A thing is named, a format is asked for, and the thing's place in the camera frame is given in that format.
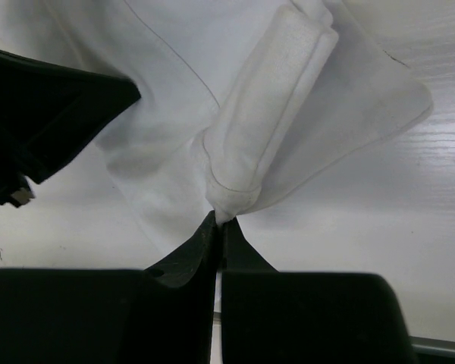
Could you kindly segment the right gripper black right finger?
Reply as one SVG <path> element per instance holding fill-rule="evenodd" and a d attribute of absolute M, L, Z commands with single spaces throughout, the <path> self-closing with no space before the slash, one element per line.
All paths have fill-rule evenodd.
<path fill-rule="evenodd" d="M 282 272 L 222 229 L 221 353 L 226 363 L 415 363 L 397 297 L 366 273 Z"/>

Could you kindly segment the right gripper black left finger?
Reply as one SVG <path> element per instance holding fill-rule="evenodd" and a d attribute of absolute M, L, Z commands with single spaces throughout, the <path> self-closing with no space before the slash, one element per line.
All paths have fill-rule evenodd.
<path fill-rule="evenodd" d="M 144 270 L 0 268 L 0 363 L 207 363 L 217 225 Z"/>

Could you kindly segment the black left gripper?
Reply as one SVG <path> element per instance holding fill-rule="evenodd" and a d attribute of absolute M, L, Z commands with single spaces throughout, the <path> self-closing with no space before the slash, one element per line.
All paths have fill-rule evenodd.
<path fill-rule="evenodd" d="M 29 203 L 35 195 L 23 174 L 49 179 L 138 100 L 127 78 L 0 50 L 0 206 Z"/>

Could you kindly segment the white skirt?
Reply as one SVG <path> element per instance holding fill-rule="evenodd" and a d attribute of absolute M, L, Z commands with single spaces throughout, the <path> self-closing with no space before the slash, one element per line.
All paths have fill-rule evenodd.
<path fill-rule="evenodd" d="M 286 199 L 425 119 L 428 89 L 341 1 L 47 1 L 81 67 L 141 100 L 96 141 L 147 240 L 169 253 Z"/>

